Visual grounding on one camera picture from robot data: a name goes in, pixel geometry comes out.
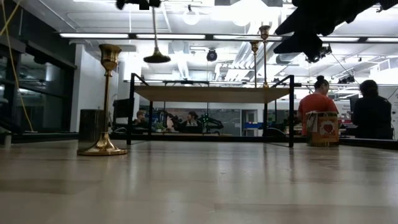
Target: person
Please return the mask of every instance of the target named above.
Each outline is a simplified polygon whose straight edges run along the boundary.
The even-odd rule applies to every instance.
[[[307,120],[305,115],[311,111],[317,112],[337,112],[335,103],[327,96],[329,92],[329,82],[323,75],[317,77],[314,84],[315,92],[304,97],[298,106],[297,117],[303,124],[302,135],[307,135]]]
[[[202,133],[203,125],[198,121],[198,115],[194,111],[190,111],[187,120],[181,123],[179,129],[185,133]]]
[[[363,95],[357,99],[352,117],[357,125],[356,138],[392,139],[391,103],[379,96],[377,83],[366,80],[359,86]]]
[[[132,123],[136,128],[148,128],[148,122],[145,120],[145,112],[141,110],[137,111],[137,119]]]

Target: black cloth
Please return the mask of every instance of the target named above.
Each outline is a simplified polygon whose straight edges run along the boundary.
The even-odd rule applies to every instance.
[[[203,125],[199,121],[184,121],[178,126],[178,130],[182,133],[202,133]]]
[[[392,139],[391,103],[381,96],[356,100],[352,120],[357,138]]]

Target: red shirt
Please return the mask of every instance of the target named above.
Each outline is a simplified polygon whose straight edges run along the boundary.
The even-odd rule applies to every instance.
[[[311,111],[317,112],[338,112],[335,102],[325,95],[314,93],[304,97],[300,101],[300,106],[298,106],[298,112],[301,113],[303,130],[302,135],[307,134],[307,120],[305,119],[305,114]]]

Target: wooden shelf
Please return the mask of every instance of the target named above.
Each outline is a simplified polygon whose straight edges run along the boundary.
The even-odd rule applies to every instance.
[[[288,88],[135,86],[149,101],[209,103],[269,103],[289,94]]]

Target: hair bun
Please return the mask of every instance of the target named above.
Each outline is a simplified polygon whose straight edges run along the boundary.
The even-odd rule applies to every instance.
[[[317,80],[318,81],[324,81],[325,77],[323,75],[319,75],[319,76],[317,76]]]

